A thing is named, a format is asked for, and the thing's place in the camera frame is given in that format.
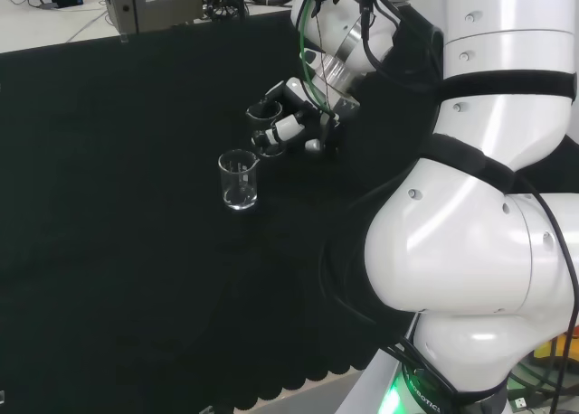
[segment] black tablecloth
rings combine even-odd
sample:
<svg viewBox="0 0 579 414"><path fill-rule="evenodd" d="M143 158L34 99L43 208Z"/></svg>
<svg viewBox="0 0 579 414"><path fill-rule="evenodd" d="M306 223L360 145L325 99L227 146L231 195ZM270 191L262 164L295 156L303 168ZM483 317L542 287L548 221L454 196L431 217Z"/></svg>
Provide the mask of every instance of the black tablecloth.
<svg viewBox="0 0 579 414"><path fill-rule="evenodd" d="M264 166L257 211L233 214L217 158L247 146L243 112L295 75L296 45L278 14L0 56L3 410L249 408L367 365L375 344L319 294L319 247L413 159L434 103L368 79L338 159ZM394 340L408 317L390 322Z"/></svg>

